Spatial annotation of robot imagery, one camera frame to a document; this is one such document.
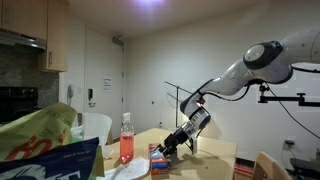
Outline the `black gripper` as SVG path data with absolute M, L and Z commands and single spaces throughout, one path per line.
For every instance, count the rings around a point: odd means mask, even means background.
M 156 150 L 163 153 L 165 148 L 167 150 L 175 149 L 179 144 L 185 143 L 188 139 L 189 136 L 187 133 L 183 129 L 178 129 L 164 140 L 164 145 L 158 144 Z M 178 153 L 173 152 L 172 154 L 168 154 L 166 155 L 166 159 L 170 164 L 176 164 L 178 161 Z

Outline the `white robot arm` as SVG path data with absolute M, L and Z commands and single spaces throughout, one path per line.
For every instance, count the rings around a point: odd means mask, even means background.
M 232 64 L 219 78 L 200 86 L 180 104 L 180 111 L 188 117 L 164 143 L 157 146 L 164 158 L 177 157 L 177 146 L 197 136 L 211 120 L 203 107 L 207 94 L 227 100 L 241 89 L 253 84 L 282 84 L 291 79 L 298 63 L 320 63 L 320 29 L 291 34 L 281 41 L 267 41 L 249 47 L 243 57 Z

